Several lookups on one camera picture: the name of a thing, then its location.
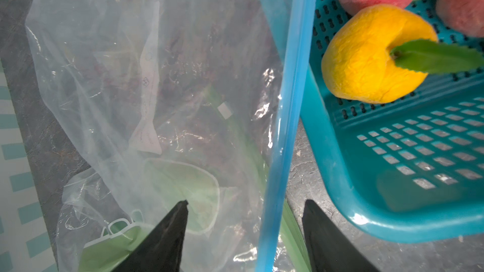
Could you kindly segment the clear blue zipper bag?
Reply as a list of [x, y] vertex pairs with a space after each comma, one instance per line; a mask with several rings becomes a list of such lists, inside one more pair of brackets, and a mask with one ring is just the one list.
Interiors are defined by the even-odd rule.
[[149, 159], [231, 169], [256, 192], [254, 271], [310, 271], [285, 199], [312, 0], [33, 0], [40, 95], [124, 210], [169, 213]]

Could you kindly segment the yellow peach with leaf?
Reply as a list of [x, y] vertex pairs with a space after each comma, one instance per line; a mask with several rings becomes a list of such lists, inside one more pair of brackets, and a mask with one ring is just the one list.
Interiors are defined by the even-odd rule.
[[337, 32], [321, 60], [331, 94], [370, 104], [395, 101], [416, 90], [430, 74], [479, 67], [481, 52], [440, 42], [422, 17], [392, 5], [359, 11]]

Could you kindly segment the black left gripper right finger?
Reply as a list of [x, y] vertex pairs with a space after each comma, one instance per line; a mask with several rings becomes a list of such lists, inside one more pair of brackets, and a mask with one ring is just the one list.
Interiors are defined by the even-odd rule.
[[378, 271], [314, 200], [305, 201], [302, 226], [313, 271]]

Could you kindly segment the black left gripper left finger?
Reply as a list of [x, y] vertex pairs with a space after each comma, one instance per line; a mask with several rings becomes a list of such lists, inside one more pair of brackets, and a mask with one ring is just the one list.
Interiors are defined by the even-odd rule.
[[114, 271], [180, 271], [188, 201], [179, 201]]

